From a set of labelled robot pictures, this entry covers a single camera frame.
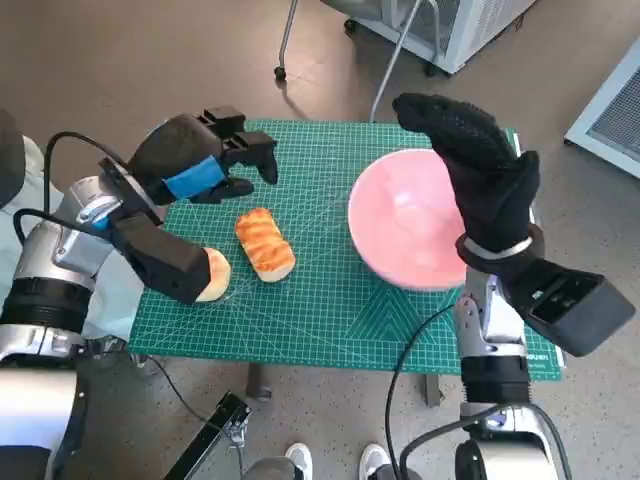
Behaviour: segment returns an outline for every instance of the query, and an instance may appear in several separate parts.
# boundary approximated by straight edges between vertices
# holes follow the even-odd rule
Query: table
[[[231,285],[210,304],[182,305],[146,290],[130,348],[143,354],[392,370],[422,321],[452,303],[459,291],[409,292],[393,287],[362,262],[347,227],[347,201],[360,172],[402,148],[428,148],[429,139],[396,124],[255,120],[279,143],[275,187],[257,173],[254,194],[222,205],[174,204],[166,229],[219,249],[232,265]],[[514,132],[509,132],[515,140]],[[255,275],[234,233],[238,215],[272,210],[297,256],[292,274],[277,284]],[[405,371],[459,374],[450,314],[434,321],[407,359]],[[558,350],[527,327],[534,380],[559,380]]]

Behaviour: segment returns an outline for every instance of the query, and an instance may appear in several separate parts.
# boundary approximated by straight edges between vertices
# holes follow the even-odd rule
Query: metal pole
[[[284,53],[287,51],[287,43],[289,42],[289,34],[291,33],[291,25],[293,24],[293,17],[296,14],[296,8],[298,7],[298,0],[291,0],[291,6],[289,7],[289,18],[287,18],[287,26],[284,28],[284,36],[282,37],[282,44],[280,44],[280,67],[284,69]]]
[[[431,4],[431,11],[433,12],[433,60],[431,63],[434,65],[438,64],[438,55],[440,55],[440,7],[438,7],[438,3],[436,0],[427,0]]]
[[[409,18],[407,18],[407,23],[404,26],[402,33],[400,34],[400,38],[398,38],[398,41],[396,42],[396,48],[393,50],[393,55],[391,55],[391,60],[389,60],[389,64],[387,65],[387,71],[384,72],[384,77],[382,77],[382,82],[378,87],[378,93],[376,93],[376,98],[373,101],[373,105],[371,106],[371,113],[369,114],[369,123],[373,123],[373,120],[375,119],[376,110],[378,110],[378,104],[380,103],[380,99],[382,98],[382,94],[384,93],[385,88],[387,88],[389,77],[391,77],[391,72],[393,71],[393,67],[395,66],[396,61],[398,60],[398,55],[400,55],[400,50],[402,50],[404,39],[407,36],[407,33],[409,32],[411,25],[413,24],[413,19],[416,17],[416,14],[418,13],[418,9],[420,8],[422,1],[423,0],[416,0],[416,3],[413,5],[413,9],[411,10],[411,13],[409,14]]]

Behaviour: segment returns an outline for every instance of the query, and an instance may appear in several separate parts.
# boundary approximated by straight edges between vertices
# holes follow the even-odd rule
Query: bread bun
[[[204,248],[209,257],[209,273],[211,281],[207,285],[196,302],[213,302],[218,300],[229,287],[229,281],[231,280],[231,265],[227,259],[218,250],[213,248]]]
[[[293,250],[266,208],[255,208],[239,216],[236,235],[263,282],[277,282],[293,270],[296,264]]]

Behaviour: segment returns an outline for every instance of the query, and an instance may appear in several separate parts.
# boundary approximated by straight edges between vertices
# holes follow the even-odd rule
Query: person's foot
[[[362,452],[358,480],[367,480],[378,468],[391,464],[391,459],[384,448],[372,443]]]
[[[302,470],[304,480],[313,478],[313,462],[311,461],[311,451],[304,443],[294,443],[284,454],[296,467]]]

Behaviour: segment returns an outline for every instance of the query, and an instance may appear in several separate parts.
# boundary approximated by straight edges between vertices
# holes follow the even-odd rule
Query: blue strap
[[[207,188],[213,188],[224,181],[226,176],[216,158],[209,155],[193,167],[162,181],[177,199],[191,198]]]

